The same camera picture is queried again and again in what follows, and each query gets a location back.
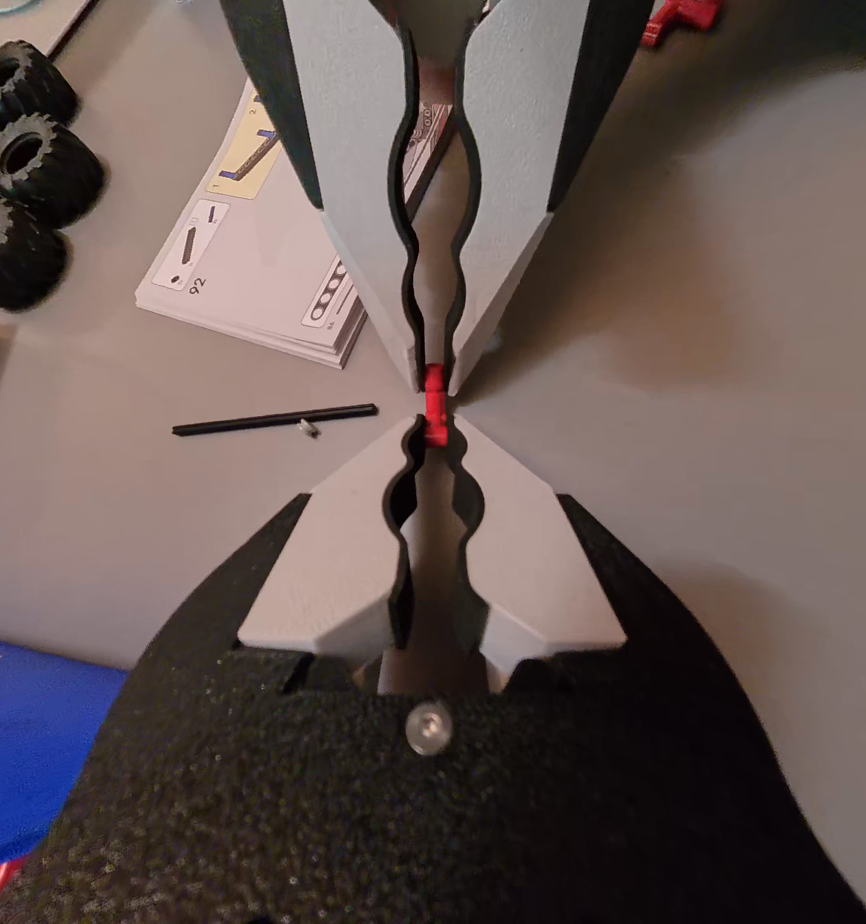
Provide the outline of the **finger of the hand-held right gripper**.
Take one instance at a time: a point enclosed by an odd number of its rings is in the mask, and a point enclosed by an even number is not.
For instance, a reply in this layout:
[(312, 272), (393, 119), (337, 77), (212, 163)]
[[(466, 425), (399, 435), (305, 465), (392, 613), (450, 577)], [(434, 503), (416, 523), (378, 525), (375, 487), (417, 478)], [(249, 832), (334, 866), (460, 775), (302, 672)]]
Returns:
[(548, 206), (587, 1), (504, 1), (473, 26), (457, 68), (471, 226), (458, 253), (464, 297), (449, 394), (482, 357), (551, 221)]
[(404, 156), (419, 108), (416, 49), (392, 2), (285, 2), (322, 221), (381, 342), (421, 391), (418, 245)]

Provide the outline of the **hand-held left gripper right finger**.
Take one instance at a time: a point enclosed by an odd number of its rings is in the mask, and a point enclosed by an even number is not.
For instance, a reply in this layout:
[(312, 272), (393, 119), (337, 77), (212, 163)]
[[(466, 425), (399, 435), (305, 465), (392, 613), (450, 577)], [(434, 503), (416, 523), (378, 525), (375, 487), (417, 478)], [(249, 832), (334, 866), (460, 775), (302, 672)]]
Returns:
[(465, 526), (457, 635), (482, 655), (488, 690), (526, 660), (620, 648), (626, 633), (551, 486), (464, 418), (449, 461)]

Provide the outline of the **instruction booklet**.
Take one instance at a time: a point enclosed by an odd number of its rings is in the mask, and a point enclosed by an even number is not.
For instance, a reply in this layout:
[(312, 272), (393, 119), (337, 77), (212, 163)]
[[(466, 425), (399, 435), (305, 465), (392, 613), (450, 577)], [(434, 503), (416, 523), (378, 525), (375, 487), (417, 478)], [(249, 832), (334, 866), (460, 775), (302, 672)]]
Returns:
[(138, 308), (342, 369), (367, 313), (250, 80)]

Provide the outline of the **red toy connector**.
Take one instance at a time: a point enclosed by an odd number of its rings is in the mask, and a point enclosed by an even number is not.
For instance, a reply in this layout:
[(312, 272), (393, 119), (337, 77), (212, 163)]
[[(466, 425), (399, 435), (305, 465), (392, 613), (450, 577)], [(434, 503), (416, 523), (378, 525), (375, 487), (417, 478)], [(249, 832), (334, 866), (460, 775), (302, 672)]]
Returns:
[(656, 1), (640, 46), (656, 49), (673, 29), (708, 32), (716, 26), (724, 1)]

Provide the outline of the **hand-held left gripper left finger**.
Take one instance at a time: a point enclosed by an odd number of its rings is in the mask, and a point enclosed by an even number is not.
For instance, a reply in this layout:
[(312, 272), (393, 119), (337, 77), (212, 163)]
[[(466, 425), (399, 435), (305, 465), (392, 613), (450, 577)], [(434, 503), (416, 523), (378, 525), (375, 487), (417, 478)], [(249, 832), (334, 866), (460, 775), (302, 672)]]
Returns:
[(391, 430), (311, 490), (237, 634), (249, 649), (341, 662), (364, 691), (409, 641), (415, 610), (403, 528), (417, 508), (423, 417)]

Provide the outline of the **black axle rod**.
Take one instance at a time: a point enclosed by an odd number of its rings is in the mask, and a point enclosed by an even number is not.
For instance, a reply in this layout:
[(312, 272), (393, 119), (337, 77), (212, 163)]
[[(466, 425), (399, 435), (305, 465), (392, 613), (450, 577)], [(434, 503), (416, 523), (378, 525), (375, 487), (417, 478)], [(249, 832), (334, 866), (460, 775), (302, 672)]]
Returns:
[(317, 425), (323, 422), (373, 418), (377, 417), (379, 413), (380, 409), (375, 403), (360, 403), (313, 410), (284, 411), (229, 420), (179, 424), (173, 426), (172, 434), (177, 437), (193, 437), (286, 426), (297, 427), (297, 422), (302, 418), (314, 422)]

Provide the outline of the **red toy claw piece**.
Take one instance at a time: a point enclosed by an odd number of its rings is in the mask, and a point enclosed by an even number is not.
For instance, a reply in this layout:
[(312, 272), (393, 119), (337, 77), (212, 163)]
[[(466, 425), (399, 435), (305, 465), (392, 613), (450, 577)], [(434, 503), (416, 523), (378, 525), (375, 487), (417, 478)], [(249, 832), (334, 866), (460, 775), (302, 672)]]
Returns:
[(427, 364), (424, 396), (425, 444), (428, 448), (446, 448), (449, 444), (449, 415), (444, 364)]

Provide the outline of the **grey desk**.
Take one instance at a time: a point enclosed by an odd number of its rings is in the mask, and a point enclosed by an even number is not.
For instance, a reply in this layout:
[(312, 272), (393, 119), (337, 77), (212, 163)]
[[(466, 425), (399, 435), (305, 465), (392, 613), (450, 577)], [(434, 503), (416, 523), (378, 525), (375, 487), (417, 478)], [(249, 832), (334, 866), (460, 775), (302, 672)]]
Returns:
[[(0, 311), (0, 640), (129, 667), (416, 399), (371, 324), (336, 372), (137, 308), (242, 93), (217, 2), (100, 2), (58, 63), (109, 182), (53, 297)], [(866, 901), (866, 2), (638, 54), (460, 400), (694, 612)]]

